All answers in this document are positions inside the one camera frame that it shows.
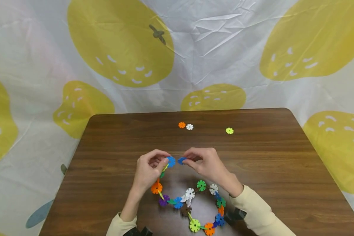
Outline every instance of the orange snowflake piece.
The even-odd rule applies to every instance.
[[[221,216],[224,216],[224,206],[223,205],[218,208],[218,212],[220,213]]]
[[[151,187],[151,191],[153,194],[159,194],[159,192],[161,192],[162,190],[163,186],[159,182],[154,183]]]
[[[207,224],[205,224],[205,234],[207,235],[207,236],[212,236],[212,235],[214,235],[214,233],[215,233],[215,228],[213,228],[214,227],[214,224],[213,223],[207,223]]]
[[[185,128],[185,126],[186,126],[185,122],[178,123],[178,127],[180,127],[181,129]]]

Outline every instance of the left hand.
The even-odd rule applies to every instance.
[[[170,154],[158,149],[140,156],[136,166],[132,190],[143,196],[147,189],[157,181],[164,167],[168,164],[168,159],[165,158],[167,156],[170,156]]]

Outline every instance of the yellow-green snowflake piece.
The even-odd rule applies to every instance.
[[[227,134],[233,134],[234,130],[230,127],[228,127],[227,129],[225,129],[225,131],[227,132]]]
[[[197,183],[197,188],[199,189],[199,191],[203,192],[206,189],[206,182],[203,180],[198,181]]]
[[[200,223],[197,219],[192,219],[190,221],[189,228],[192,232],[197,233],[200,230]]]
[[[163,169],[163,172],[168,168],[169,164],[167,164],[164,169]]]

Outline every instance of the forearm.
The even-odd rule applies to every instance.
[[[139,208],[139,203],[140,200],[142,199],[143,193],[136,189],[131,189],[129,192],[129,195],[127,197],[127,201],[125,203],[125,206],[123,207],[122,213],[120,215],[120,218],[124,222],[130,222],[133,219],[135,219],[136,214],[138,212]]]
[[[242,185],[234,174],[228,175],[222,188],[229,192],[232,204],[245,211],[244,221],[249,229],[259,236],[295,236],[295,234],[275,216],[271,207],[252,189]]]
[[[136,214],[142,196],[143,194],[140,194],[139,191],[130,190],[125,206],[122,212],[113,218],[107,236],[123,236],[130,229],[136,227]]]

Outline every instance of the white snowflake piece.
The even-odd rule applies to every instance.
[[[185,192],[187,199],[193,199],[195,197],[195,191],[192,188],[188,188]]]
[[[192,124],[187,124],[186,125],[186,129],[187,130],[192,130],[192,129],[194,129],[194,126]]]
[[[181,202],[185,202],[185,201],[187,201],[187,199],[188,199],[185,194],[184,194],[181,198],[182,198]]]
[[[191,200],[192,200],[192,198],[189,198],[189,199],[186,201],[187,207],[191,207]]]
[[[210,185],[210,193],[212,195],[216,195],[216,193],[219,192],[219,188],[216,184],[211,184]]]

